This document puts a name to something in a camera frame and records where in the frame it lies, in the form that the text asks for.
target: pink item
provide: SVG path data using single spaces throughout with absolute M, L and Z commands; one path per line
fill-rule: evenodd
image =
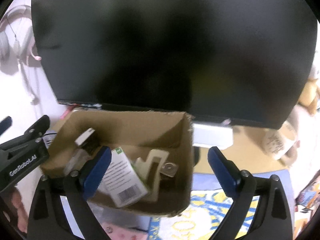
M 66 111 L 64 111 L 64 113 L 62 114 L 62 116 L 60 116 L 60 120 L 65 119 L 65 117 L 72 112 L 73 109 L 75 109 L 77 106 L 68 106 L 68 108 L 66 109 Z
M 148 238 L 148 233 L 134 229 L 121 228 L 106 222 L 103 222 L 101 226 L 111 240 L 147 240 Z

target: green logo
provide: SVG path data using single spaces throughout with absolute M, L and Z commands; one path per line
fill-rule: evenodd
M 123 150 L 119 147 L 119 148 L 116 148 L 116 152 L 120 154 L 120 153 L 123 153 Z

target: product box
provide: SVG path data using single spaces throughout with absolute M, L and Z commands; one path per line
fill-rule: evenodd
M 193 172 L 191 116 L 183 112 L 76 111 L 60 128 L 48 151 L 50 158 L 41 165 L 44 174 L 63 177 L 63 169 L 77 145 L 75 140 L 89 128 L 96 131 L 100 144 L 121 147 L 127 157 L 146 160 L 152 149 L 169 152 L 167 162 L 179 166 L 170 190 L 159 191 L 157 202 L 138 201 L 124 210 L 141 215 L 179 214 L 189 205 Z M 97 191 L 92 202 L 115 208 L 108 194 Z
M 296 199 L 298 205 L 307 209 L 312 208 L 320 202 L 320 176 L 317 177 L 308 187 L 302 190 Z

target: barcode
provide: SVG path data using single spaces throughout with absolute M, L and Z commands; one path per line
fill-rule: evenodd
M 141 194 L 141 191 L 140 189 L 138 188 L 137 184 L 125 189 L 124 191 L 120 192 L 118 194 L 120 200 L 121 200 L 121 203 L 135 197 L 136 195 L 139 195 Z
M 53 140 L 48 140 L 45 142 L 45 144 L 47 145 L 47 147 L 49 147 L 52 144 Z

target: white label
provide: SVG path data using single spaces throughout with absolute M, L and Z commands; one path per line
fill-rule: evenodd
M 109 194 L 116 207 L 137 202 L 148 190 L 132 168 L 127 156 L 119 147 L 112 150 L 112 159 L 99 190 Z
M 42 137 L 46 148 L 48 149 L 55 137 L 57 136 L 57 132 L 49 130 Z
M 76 145 L 78 146 L 82 145 L 85 142 L 85 140 L 87 140 L 89 136 L 94 133 L 94 131 L 95 130 L 93 128 L 89 128 L 87 131 L 81 134 L 75 141 Z

